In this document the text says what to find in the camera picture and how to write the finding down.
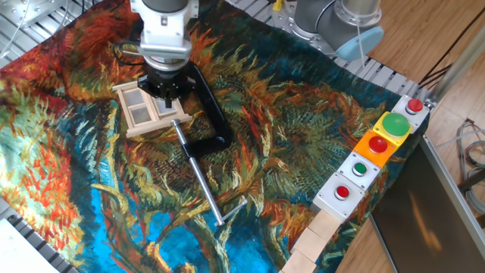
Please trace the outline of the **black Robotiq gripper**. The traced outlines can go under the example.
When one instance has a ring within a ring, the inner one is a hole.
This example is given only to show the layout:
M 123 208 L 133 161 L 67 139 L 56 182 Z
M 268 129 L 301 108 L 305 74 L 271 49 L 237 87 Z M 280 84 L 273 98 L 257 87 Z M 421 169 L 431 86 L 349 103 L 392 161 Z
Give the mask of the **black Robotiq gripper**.
M 137 78 L 137 86 L 150 96 L 164 100 L 165 108 L 173 108 L 173 99 L 187 96 L 196 87 L 196 68 L 189 62 L 178 71 L 163 72 L 145 64 L 145 74 Z

